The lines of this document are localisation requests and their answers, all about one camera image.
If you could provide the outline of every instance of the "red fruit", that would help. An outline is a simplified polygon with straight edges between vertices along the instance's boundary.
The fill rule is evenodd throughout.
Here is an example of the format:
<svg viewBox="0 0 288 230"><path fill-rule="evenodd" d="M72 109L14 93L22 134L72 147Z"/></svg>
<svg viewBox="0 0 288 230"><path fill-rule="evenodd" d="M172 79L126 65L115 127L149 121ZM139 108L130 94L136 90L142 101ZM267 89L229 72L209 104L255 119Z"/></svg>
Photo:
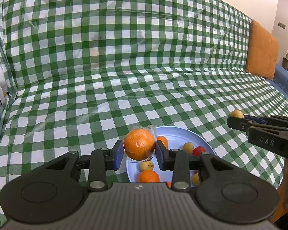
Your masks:
<svg viewBox="0 0 288 230"><path fill-rule="evenodd" d="M204 147L198 146L192 151L193 156L200 156L202 152L206 151Z"/></svg>

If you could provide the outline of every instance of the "metal screw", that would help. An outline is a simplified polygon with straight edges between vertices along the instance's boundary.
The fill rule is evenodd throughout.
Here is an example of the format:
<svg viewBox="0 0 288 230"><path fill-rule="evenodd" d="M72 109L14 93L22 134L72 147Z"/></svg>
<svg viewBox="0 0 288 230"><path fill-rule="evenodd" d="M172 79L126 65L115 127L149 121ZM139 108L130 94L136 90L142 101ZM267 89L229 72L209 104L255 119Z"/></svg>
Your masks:
<svg viewBox="0 0 288 230"><path fill-rule="evenodd" d="M105 183L102 181L93 181L90 183L90 187L94 189L102 189L105 186Z"/></svg>
<svg viewBox="0 0 288 230"><path fill-rule="evenodd" d="M184 190L189 187L189 184L186 182L175 182L174 187L179 190Z"/></svg>

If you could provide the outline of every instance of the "yellow fruit held by gripper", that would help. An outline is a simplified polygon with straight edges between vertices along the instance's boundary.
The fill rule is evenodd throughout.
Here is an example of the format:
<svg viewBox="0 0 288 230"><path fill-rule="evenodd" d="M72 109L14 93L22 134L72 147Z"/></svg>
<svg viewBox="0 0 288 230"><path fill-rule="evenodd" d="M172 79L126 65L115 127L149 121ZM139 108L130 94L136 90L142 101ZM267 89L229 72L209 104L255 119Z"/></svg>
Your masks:
<svg viewBox="0 0 288 230"><path fill-rule="evenodd" d="M198 177L198 174L194 174L192 176L192 183L196 186L200 185L200 178Z"/></svg>
<svg viewBox="0 0 288 230"><path fill-rule="evenodd" d="M244 115L243 115L242 111L239 111L239 110L232 111L230 116L231 117L244 118Z"/></svg>

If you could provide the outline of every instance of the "blue sofa armrest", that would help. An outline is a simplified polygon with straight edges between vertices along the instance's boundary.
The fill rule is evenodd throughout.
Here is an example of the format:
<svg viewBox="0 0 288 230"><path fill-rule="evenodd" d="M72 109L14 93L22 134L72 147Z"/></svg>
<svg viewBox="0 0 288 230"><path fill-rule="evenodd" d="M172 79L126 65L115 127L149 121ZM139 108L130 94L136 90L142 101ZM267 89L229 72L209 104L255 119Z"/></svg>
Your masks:
<svg viewBox="0 0 288 230"><path fill-rule="evenodd" d="M286 69L277 64L274 79L267 81L288 98L288 71Z"/></svg>

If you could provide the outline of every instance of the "orange cushion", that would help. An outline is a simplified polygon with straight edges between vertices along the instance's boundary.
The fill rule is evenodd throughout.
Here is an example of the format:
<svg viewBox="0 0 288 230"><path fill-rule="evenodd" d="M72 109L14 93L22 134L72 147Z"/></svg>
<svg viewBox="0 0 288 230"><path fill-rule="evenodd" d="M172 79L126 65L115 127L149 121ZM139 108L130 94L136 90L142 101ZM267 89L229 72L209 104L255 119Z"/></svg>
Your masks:
<svg viewBox="0 0 288 230"><path fill-rule="evenodd" d="M252 20L246 71L273 79L278 54L278 41L257 21Z"/></svg>

